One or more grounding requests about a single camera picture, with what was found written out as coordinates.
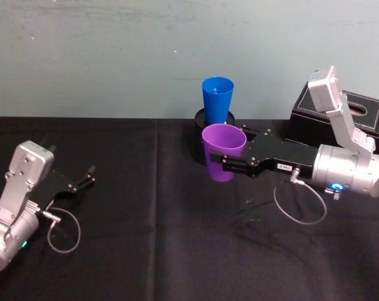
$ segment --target white cable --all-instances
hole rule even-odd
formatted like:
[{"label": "white cable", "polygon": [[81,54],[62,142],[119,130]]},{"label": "white cable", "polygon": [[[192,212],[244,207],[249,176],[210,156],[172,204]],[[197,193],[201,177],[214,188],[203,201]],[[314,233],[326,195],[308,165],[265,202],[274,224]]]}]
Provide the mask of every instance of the white cable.
[{"label": "white cable", "polygon": [[301,185],[306,186],[312,193],[314,193],[317,196],[317,198],[319,199],[319,201],[321,202],[321,204],[323,205],[324,213],[323,213],[322,217],[320,217],[320,219],[318,219],[317,221],[311,221],[311,222],[300,221],[296,218],[293,218],[287,212],[285,212],[285,210],[278,204],[278,201],[277,201],[276,190],[277,190],[278,185],[276,185],[276,187],[274,188],[274,192],[273,192],[274,201],[276,202],[278,209],[280,209],[280,211],[282,213],[284,213],[287,217],[289,217],[294,222],[296,222],[298,224],[302,224],[304,226],[311,226],[312,224],[318,224],[326,218],[326,215],[327,215],[326,203],[324,202],[324,199],[312,187],[310,187],[306,183],[302,183]]},{"label": "white cable", "polygon": [[53,230],[54,226],[51,226],[49,231],[47,232],[47,241],[50,245],[50,247],[55,251],[55,252],[58,252],[58,253],[61,253],[61,254],[68,254],[68,253],[71,253],[73,250],[75,250],[78,245],[79,245],[79,242],[81,241],[81,226],[79,225],[79,221],[77,220],[77,218],[72,214],[70,213],[69,211],[67,210],[64,210],[64,209],[61,209],[61,208],[57,208],[57,207],[51,207],[49,209],[53,209],[53,210],[58,210],[58,211],[61,211],[61,212],[64,212],[64,213],[67,213],[68,215],[70,215],[73,220],[75,221],[76,223],[76,227],[78,228],[78,239],[76,240],[76,244],[75,246],[73,246],[72,248],[70,248],[69,250],[60,250],[60,249],[57,249],[55,246],[53,246],[53,244],[51,243],[51,240],[50,240],[50,234],[51,234],[51,230]]}]

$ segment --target black fabric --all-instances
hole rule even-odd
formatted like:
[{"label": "black fabric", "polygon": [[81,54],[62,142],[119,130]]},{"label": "black fabric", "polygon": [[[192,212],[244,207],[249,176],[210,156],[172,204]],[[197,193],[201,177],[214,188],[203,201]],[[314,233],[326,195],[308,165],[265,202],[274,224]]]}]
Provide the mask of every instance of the black fabric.
[{"label": "black fabric", "polygon": [[[280,133],[285,123],[243,121]],[[379,300],[379,201],[325,198],[327,219],[299,226],[273,203],[284,176],[209,179],[188,148],[193,120],[0,118],[0,195],[14,148],[56,145],[53,167],[96,186],[71,211],[82,227],[59,255],[41,226],[0,273],[0,300]],[[291,214],[322,210],[278,189]]]}]

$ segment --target cup rim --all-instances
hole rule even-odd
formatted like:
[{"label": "cup rim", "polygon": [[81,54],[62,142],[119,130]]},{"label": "cup rim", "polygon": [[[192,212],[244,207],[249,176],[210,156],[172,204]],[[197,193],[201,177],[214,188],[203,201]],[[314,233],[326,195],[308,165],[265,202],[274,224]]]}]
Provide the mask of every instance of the cup rim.
[{"label": "cup rim", "polygon": [[246,145],[247,139],[246,139],[246,135],[245,135],[244,131],[241,130],[240,128],[236,127],[235,125],[231,125],[231,124],[210,124],[207,127],[205,127],[204,130],[202,131],[202,139],[203,139],[203,141],[206,141],[211,146],[220,147],[221,148],[221,146],[215,145],[215,144],[207,141],[207,139],[204,139],[204,132],[207,129],[211,128],[211,127],[231,127],[231,128],[235,128],[236,130],[238,130],[238,132],[240,132],[242,134],[242,136],[244,138],[244,142],[240,146],[237,146],[237,147],[224,147],[224,149],[229,149],[229,150],[241,149],[242,147],[244,147]]},{"label": "cup rim", "polygon": [[216,78],[222,78],[222,79],[224,79],[224,80],[227,80],[227,81],[229,81],[229,82],[231,83],[231,85],[232,85],[232,88],[231,88],[230,90],[228,90],[228,91],[226,91],[226,92],[218,93],[218,95],[223,95],[223,94],[231,93],[231,92],[234,90],[234,87],[235,87],[234,82],[233,82],[232,80],[230,80],[229,78],[227,78],[227,77],[208,77],[208,78],[206,78],[206,79],[202,82],[202,89],[203,89],[204,91],[206,91],[207,93],[212,93],[212,92],[210,92],[210,91],[207,91],[207,90],[204,88],[204,84],[205,84],[206,81],[208,81],[208,80],[213,80],[213,79],[216,79]]}]

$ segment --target tissue box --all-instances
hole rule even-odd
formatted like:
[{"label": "tissue box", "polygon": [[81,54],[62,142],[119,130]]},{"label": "tissue box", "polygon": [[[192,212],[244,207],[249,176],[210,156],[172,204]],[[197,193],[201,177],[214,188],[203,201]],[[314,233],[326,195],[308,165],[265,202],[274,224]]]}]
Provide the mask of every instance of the tissue box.
[{"label": "tissue box", "polygon": [[[355,126],[375,138],[375,153],[379,154],[379,100],[348,91],[343,92],[347,95]],[[339,146],[329,118],[314,108],[308,83],[292,109],[285,139],[315,147],[320,144]]]}]

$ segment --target light blue wall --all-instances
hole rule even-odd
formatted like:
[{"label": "light blue wall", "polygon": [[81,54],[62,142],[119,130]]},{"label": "light blue wall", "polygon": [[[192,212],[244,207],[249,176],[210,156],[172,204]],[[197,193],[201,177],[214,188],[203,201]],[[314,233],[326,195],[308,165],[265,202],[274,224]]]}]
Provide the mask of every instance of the light blue wall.
[{"label": "light blue wall", "polygon": [[325,65],[379,98],[379,1],[0,0],[0,115],[192,118],[222,75],[286,119]]}]

